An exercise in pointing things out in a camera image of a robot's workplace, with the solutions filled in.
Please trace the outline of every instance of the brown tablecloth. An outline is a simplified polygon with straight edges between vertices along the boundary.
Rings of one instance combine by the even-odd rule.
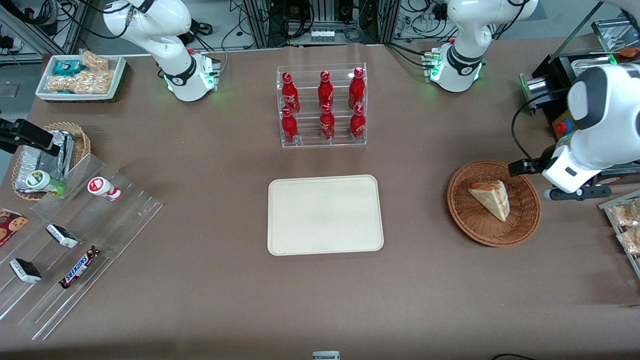
[[[629,308],[640,303],[637,279],[596,208],[602,201],[544,202],[538,232],[512,249],[470,240],[445,202],[460,166],[522,157],[509,132],[524,101],[518,75],[560,41],[492,44],[482,76],[462,94],[426,84],[383,46],[350,45],[232,53],[220,89],[193,103],[167,91],[150,57],[127,59],[116,104],[37,99],[30,121],[79,124],[95,155],[166,206],[49,339],[29,340],[18,309],[3,319],[0,357],[637,358],[640,320]],[[369,69],[369,144],[283,150],[276,67],[360,61]],[[517,131],[532,154],[553,142],[540,114],[523,115]],[[269,254],[272,180],[351,174],[378,180],[380,251]],[[32,203],[9,179],[0,194],[2,207],[29,214]]]

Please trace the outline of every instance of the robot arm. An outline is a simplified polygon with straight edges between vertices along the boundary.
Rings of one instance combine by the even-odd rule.
[[[640,159],[640,65],[593,67],[569,90],[578,130],[558,141],[542,175],[566,193],[602,170]]]
[[[481,62],[492,41],[489,24],[504,24],[531,16],[538,0],[450,0],[448,17],[459,35],[452,44],[434,48],[431,81],[450,92],[462,92],[477,79]]]
[[[104,9],[107,28],[153,56],[164,72],[169,90],[182,101],[195,101],[217,85],[219,63],[189,54],[177,37],[191,27],[191,14],[180,0],[117,0]]]

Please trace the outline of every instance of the coca-cola bottle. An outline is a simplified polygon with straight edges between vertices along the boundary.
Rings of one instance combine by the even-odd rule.
[[[362,105],[366,86],[362,78],[363,75],[364,69],[361,67],[357,67],[353,71],[353,79],[349,85],[349,109],[353,109],[356,105]]]
[[[284,139],[288,143],[297,143],[300,141],[298,134],[298,122],[293,117],[293,111],[290,108],[282,109],[282,131],[284,131]]]
[[[300,112],[300,100],[298,99],[298,88],[294,85],[291,79],[291,73],[285,72],[282,74],[282,99],[284,99],[284,105],[289,107],[296,114]]]
[[[367,127],[367,119],[364,117],[364,107],[356,105],[353,116],[351,117],[351,125],[349,127],[349,137],[352,140],[361,140]]]
[[[335,117],[331,113],[331,104],[322,105],[320,114],[320,137],[324,140],[333,140],[335,135]]]
[[[333,85],[331,85],[331,81],[329,81],[329,72],[327,70],[322,70],[320,72],[318,101],[320,108],[322,108],[322,105],[324,104],[330,104],[333,106]]]

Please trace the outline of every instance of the acrylic display stand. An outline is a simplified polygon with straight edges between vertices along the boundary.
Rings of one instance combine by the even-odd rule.
[[[95,176],[119,187],[121,197],[110,202],[90,194],[86,186]],[[44,340],[55,329],[163,206],[91,154],[65,180],[63,196],[46,195],[31,208],[41,218],[30,219],[40,222],[36,229],[24,240],[11,243],[12,239],[0,248],[0,317],[12,309],[25,313],[19,325],[34,340]],[[49,224],[64,227],[79,243],[72,249],[60,245],[45,230]],[[69,289],[63,289],[58,281],[92,245],[102,253]],[[20,281],[9,266],[13,258],[32,262],[42,280],[36,284]]]
[[[353,70],[356,67],[363,68],[363,79],[367,83],[367,64],[333,64],[333,65],[302,65],[302,66],[279,66],[276,74],[276,95],[278,100],[278,114],[280,119],[280,141],[282,147],[327,147],[327,146],[361,146],[367,144],[367,130],[359,140],[352,140],[349,137],[349,125],[353,110],[349,109],[349,85],[353,79]],[[327,70],[331,75],[333,85],[333,116],[335,117],[335,137],[327,141],[320,137],[320,106],[318,103],[318,86],[320,85],[320,72]],[[287,143],[282,131],[282,74],[290,72],[293,83],[298,88],[300,98],[300,112],[295,114],[298,121],[298,133],[300,141],[298,143]],[[365,109],[367,123],[367,91],[365,88],[362,106]]]

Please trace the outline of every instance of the round wicker basket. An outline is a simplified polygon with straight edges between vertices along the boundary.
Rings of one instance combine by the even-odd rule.
[[[91,141],[87,135],[82,131],[78,125],[75,125],[71,122],[57,122],[55,124],[47,125],[43,127],[43,129],[49,130],[64,130],[68,131],[70,134],[74,136],[74,152],[73,158],[71,159],[71,168],[73,168],[82,158],[91,152]],[[15,179],[18,176],[18,169],[20,169],[20,156],[18,156],[15,166],[13,167],[12,176],[11,176],[11,184],[13,186],[13,190],[15,193],[25,199],[30,201],[38,201],[42,199],[45,195],[44,192],[37,193],[20,193],[15,190]]]
[[[478,181],[501,180],[507,188],[511,212],[506,222],[493,216],[468,191]],[[509,167],[499,161],[475,161],[451,177],[447,203],[453,220],[473,240],[493,247],[518,245],[540,224],[540,197],[523,175],[511,177]]]

